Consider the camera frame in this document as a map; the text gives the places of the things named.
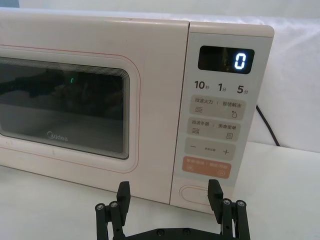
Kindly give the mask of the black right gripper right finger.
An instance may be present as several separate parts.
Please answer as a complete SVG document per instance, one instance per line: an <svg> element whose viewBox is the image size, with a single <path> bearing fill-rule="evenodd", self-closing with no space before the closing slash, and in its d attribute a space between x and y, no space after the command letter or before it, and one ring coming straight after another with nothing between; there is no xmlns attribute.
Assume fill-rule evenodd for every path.
<svg viewBox="0 0 320 240"><path fill-rule="evenodd" d="M223 240L251 238L246 202L243 200L233 202L225 198L221 185L216 179L208 181L207 197L216 221L220 225L220 236Z"/></svg>

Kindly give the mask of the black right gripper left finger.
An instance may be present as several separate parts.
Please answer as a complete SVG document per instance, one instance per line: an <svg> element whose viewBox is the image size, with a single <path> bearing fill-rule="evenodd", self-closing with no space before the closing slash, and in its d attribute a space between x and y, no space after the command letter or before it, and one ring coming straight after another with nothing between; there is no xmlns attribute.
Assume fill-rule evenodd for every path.
<svg viewBox="0 0 320 240"><path fill-rule="evenodd" d="M117 190L116 200L105 205L98 203L95 206L96 239L108 240L108 223L112 223L113 239L124 240L123 226L126 223L129 211L131 191L129 181L122 181Z"/></svg>

